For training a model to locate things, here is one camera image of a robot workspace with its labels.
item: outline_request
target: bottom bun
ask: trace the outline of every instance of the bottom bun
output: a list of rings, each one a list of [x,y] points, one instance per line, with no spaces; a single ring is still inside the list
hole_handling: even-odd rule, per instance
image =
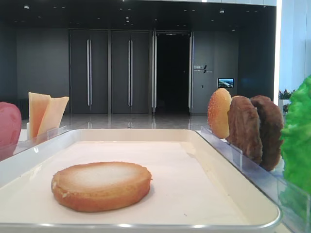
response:
[[[52,179],[55,199],[81,212],[123,208],[139,202],[150,190],[147,168],[124,162],[74,165],[57,172]]]

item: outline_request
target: tray rim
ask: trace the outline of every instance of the tray rim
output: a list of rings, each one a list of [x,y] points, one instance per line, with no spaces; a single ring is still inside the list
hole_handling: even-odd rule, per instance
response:
[[[61,228],[61,229],[79,229],[79,230],[100,230],[100,229],[110,229],[110,230],[124,230],[124,229],[137,229],[137,230],[191,230],[191,229],[201,229],[201,230],[237,230],[237,231],[258,231],[258,230],[268,230],[273,229],[281,224],[281,221],[283,219],[283,212],[281,211],[279,205],[275,203],[266,193],[264,193],[256,184],[254,184],[253,181],[251,181],[245,174],[243,174],[232,162],[230,162],[217,148],[215,148],[206,138],[204,138],[200,133],[198,133],[195,130],[190,129],[72,129],[72,130],[66,130],[65,132],[46,140],[40,144],[33,145],[32,147],[27,148],[24,151],[21,151],[15,155],[21,154],[23,152],[26,152],[28,150],[31,150],[35,147],[38,147],[42,144],[49,143],[52,139],[57,139],[59,137],[62,137],[64,135],[68,135],[72,132],[82,132],[82,131],[185,131],[185,132],[192,132],[198,135],[201,139],[203,139],[206,143],[208,143],[214,150],[217,151],[218,154],[220,154],[227,162],[229,162],[237,172],[243,175],[243,177],[248,180],[260,193],[262,193],[270,202],[272,202],[276,209],[277,209],[277,217],[267,223],[267,224],[261,224],[261,225],[189,225],[189,224],[71,224],[71,223],[5,223],[0,222],[0,230],[1,228],[10,228],[10,229],[21,229],[21,228],[28,228],[28,229],[55,229],[55,228]]]

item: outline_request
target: floor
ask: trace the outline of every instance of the floor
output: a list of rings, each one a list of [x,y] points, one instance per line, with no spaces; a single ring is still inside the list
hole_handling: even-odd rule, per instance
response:
[[[22,128],[26,129],[28,120]],[[190,129],[200,130],[207,125],[207,116],[153,116],[153,115],[102,115],[75,114],[64,115],[61,126],[67,129]]]

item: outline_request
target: top bun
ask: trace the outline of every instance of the top bun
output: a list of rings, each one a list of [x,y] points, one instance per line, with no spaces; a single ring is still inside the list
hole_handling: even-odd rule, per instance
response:
[[[219,88],[211,96],[208,104],[208,125],[220,139],[229,136],[228,111],[231,105],[231,95],[224,89]]]

